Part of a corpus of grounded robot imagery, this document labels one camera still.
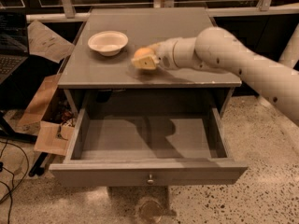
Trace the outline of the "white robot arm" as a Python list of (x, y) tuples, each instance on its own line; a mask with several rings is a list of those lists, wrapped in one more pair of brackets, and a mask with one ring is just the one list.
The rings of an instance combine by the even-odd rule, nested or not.
[(208, 27), (196, 37), (170, 38), (138, 49), (131, 63), (142, 70), (162, 67), (230, 72), (299, 125), (298, 71), (251, 51), (220, 27)]

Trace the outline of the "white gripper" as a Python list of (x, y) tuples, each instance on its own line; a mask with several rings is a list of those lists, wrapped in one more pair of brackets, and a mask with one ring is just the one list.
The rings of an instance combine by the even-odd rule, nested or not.
[(164, 69), (178, 70), (182, 68), (194, 68), (197, 65), (195, 54), (195, 38), (171, 38), (161, 43), (148, 45), (155, 50), (158, 58), (152, 55), (133, 58), (132, 64), (137, 69), (156, 70), (157, 65)]

